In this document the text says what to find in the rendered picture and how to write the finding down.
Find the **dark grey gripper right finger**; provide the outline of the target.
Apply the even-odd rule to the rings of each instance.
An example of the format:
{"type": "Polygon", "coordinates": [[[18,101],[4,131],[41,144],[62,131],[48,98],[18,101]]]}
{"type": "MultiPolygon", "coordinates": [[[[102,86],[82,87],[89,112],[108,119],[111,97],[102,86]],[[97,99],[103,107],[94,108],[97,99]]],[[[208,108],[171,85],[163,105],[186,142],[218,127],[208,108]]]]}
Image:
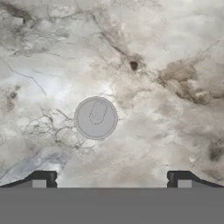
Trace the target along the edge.
{"type": "Polygon", "coordinates": [[[168,171],[167,180],[168,188],[223,188],[223,185],[201,179],[191,171],[168,171]]]}

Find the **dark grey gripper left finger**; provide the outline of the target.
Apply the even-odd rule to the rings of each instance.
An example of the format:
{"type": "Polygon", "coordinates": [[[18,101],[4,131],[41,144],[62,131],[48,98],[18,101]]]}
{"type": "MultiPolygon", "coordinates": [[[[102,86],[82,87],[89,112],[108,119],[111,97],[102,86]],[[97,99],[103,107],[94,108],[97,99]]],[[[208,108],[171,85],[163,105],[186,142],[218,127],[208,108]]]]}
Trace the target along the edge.
{"type": "Polygon", "coordinates": [[[6,185],[0,185],[0,188],[56,188],[56,179],[56,171],[34,171],[24,179],[6,185]]]}

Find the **grey soda can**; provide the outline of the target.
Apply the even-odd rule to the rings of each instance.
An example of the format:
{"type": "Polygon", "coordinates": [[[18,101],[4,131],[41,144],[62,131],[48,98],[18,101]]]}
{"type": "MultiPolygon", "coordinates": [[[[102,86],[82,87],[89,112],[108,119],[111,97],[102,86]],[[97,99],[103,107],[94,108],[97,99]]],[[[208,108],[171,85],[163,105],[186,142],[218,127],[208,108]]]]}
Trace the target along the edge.
{"type": "Polygon", "coordinates": [[[106,98],[88,97],[75,110],[74,122],[85,138],[102,140],[116,129],[118,114],[115,106],[106,98]]]}

